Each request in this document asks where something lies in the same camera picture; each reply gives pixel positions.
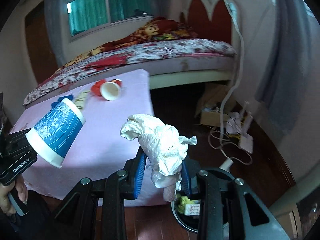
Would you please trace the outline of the person's left hand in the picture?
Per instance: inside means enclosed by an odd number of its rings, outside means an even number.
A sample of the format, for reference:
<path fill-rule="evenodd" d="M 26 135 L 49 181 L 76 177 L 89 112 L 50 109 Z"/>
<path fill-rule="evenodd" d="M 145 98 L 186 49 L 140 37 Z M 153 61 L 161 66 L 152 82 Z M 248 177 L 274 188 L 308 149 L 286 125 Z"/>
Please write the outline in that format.
<path fill-rule="evenodd" d="M 13 181 L 10 185 L 4 186 L 1 184 L 1 211 L 7 215 L 13 215 L 16 213 L 16 209 L 12 204 L 12 190 L 15 189 L 18 194 L 18 198 L 21 202 L 26 203 L 28 200 L 28 190 L 24 182 L 24 178 L 22 175 L 19 175 L 15 181 Z"/>

